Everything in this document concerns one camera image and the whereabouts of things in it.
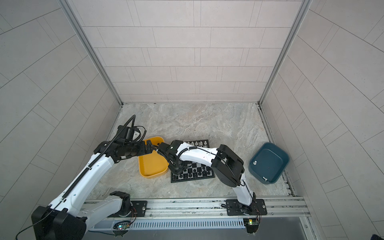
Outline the yellow plastic tray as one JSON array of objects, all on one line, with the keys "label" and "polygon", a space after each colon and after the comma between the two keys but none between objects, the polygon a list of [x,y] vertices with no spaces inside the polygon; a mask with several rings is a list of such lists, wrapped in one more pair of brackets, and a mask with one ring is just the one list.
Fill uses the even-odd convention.
[{"label": "yellow plastic tray", "polygon": [[160,177],[169,169],[167,160],[155,150],[149,155],[140,156],[138,162],[140,175],[147,179]]}]

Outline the black white chess board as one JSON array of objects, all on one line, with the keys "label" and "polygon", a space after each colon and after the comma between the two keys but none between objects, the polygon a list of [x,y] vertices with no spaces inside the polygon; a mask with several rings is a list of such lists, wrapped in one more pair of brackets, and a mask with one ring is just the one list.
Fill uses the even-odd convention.
[{"label": "black white chess board", "polygon": [[215,178],[211,167],[204,164],[191,162],[179,175],[171,173],[171,183],[196,181]]}]

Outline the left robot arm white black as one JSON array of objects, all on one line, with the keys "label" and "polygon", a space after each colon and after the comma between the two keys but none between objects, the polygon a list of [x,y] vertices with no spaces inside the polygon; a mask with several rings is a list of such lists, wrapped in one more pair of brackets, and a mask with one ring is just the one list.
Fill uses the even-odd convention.
[{"label": "left robot arm white black", "polygon": [[89,162],[71,184],[46,207],[38,207],[31,219],[38,240],[81,240],[94,225],[110,215],[133,217],[128,193],[114,191],[91,208],[82,206],[103,175],[122,160],[151,153],[144,137],[146,129],[129,120],[118,127],[111,141],[100,143]]}]

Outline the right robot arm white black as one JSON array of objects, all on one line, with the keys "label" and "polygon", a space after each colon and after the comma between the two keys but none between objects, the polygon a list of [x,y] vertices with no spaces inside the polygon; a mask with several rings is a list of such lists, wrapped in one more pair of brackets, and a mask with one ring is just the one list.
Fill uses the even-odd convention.
[{"label": "right robot arm white black", "polygon": [[233,188],[240,212],[250,216],[260,213],[256,195],[247,184],[244,162],[228,146],[201,148],[175,140],[170,145],[160,143],[152,149],[167,160],[169,169],[176,176],[182,174],[190,163],[210,167],[223,184]]}]

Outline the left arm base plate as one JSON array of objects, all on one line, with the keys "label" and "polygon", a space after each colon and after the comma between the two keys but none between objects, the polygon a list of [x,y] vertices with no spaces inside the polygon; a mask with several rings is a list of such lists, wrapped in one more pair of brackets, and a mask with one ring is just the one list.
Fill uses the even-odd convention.
[{"label": "left arm base plate", "polygon": [[131,201],[131,208],[127,213],[115,213],[109,216],[109,218],[134,218],[144,217],[147,210],[147,201]]}]

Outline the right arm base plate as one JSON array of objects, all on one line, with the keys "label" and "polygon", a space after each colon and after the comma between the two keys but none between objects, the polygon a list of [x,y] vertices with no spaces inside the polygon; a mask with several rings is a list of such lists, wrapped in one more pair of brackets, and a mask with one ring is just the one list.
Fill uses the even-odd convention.
[{"label": "right arm base plate", "polygon": [[255,199],[250,206],[243,205],[238,200],[226,200],[228,216],[266,216],[268,214],[265,201]]}]

